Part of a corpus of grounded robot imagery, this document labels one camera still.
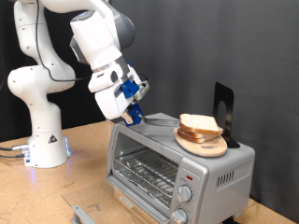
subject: black cable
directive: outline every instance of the black cable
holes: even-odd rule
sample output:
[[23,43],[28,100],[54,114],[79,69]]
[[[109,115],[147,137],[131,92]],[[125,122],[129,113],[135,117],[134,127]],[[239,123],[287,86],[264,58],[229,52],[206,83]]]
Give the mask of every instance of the black cable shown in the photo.
[[23,158],[23,157],[25,157],[25,155],[24,154],[19,154],[19,155],[12,156],[12,157],[0,155],[0,157],[3,157],[3,158]]
[[149,80],[149,78],[146,75],[143,75],[142,73],[137,72],[140,76],[144,77],[146,79],[146,81]]
[[3,87],[3,83],[4,83],[5,80],[6,80],[6,78],[4,77],[4,78],[3,78],[3,81],[2,81],[2,83],[1,83],[1,86],[0,86],[0,90],[1,90],[2,87]]
[[55,79],[55,78],[52,77],[49,68],[46,67],[45,64],[43,63],[43,60],[41,59],[40,52],[39,52],[38,40],[37,40],[37,26],[38,26],[38,16],[39,16],[39,2],[38,2],[38,0],[36,0],[36,2],[37,2],[37,15],[36,15],[36,48],[37,48],[37,53],[38,53],[39,61],[40,61],[41,64],[44,66],[44,68],[46,68],[46,69],[48,70],[50,79],[52,79],[53,81],[56,81],[56,82],[69,82],[69,81],[81,81],[81,80],[85,80],[85,79],[90,78],[91,76],[89,76],[89,77],[80,77],[80,78],[75,78],[75,79],[59,80],[59,79]]
[[0,147],[0,150],[2,151],[12,151],[11,147]]

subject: toaster oven rack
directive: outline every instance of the toaster oven rack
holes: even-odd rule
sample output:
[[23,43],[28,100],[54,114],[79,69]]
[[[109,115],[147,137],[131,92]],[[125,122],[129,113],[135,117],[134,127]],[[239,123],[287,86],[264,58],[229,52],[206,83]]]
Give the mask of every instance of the toaster oven rack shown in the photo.
[[170,209],[178,172],[176,163],[149,148],[119,157],[115,162],[121,166],[115,172]]

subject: black holder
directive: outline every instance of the black holder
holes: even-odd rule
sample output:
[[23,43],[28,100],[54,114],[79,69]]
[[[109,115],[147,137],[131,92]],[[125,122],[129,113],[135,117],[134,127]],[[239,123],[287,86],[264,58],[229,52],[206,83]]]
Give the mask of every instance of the black holder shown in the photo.
[[240,224],[240,223],[234,221],[234,218],[233,218],[233,217],[229,217],[229,218],[227,218],[226,220],[224,220],[224,221],[222,222],[222,224]]
[[215,96],[213,105],[213,117],[218,122],[218,110],[221,101],[226,107],[225,128],[222,137],[227,143],[228,148],[238,148],[240,145],[231,137],[232,123],[233,123],[233,107],[234,107],[234,92],[221,85],[219,82],[215,84]]

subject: bread slice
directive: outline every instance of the bread slice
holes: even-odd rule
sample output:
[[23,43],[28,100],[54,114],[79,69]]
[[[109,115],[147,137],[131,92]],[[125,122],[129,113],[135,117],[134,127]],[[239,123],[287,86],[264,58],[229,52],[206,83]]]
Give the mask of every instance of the bread slice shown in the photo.
[[183,132],[181,129],[178,129],[178,136],[188,140],[188,141],[191,141],[191,142],[194,142],[194,143],[204,143],[206,141],[205,138],[193,138],[191,136],[189,136],[187,133]]
[[184,133],[184,134],[188,135],[191,138],[203,138],[204,137],[204,135],[201,134],[201,133],[186,133],[186,132],[182,131],[181,129],[179,129],[179,131],[181,133]]
[[195,138],[195,137],[192,137],[191,134],[194,135],[196,133],[185,133],[181,129],[178,129],[178,136],[180,136],[180,137],[182,137],[182,138],[184,138],[184,139],[186,139],[188,141],[194,142],[194,143],[204,143],[206,141],[209,141],[209,140],[212,140],[212,139],[218,137],[218,135],[201,134],[201,133],[199,133],[198,135],[200,135],[202,137]]
[[210,116],[181,114],[179,127],[185,133],[219,135],[221,133],[216,120]]

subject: wooden plate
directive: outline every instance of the wooden plate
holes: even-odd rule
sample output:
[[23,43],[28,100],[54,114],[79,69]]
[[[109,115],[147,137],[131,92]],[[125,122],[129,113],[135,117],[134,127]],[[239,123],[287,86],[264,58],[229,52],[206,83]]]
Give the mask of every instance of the wooden plate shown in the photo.
[[221,136],[205,143],[194,143],[178,136],[178,128],[174,129],[174,136],[183,148],[202,157],[219,157],[227,151],[227,144]]

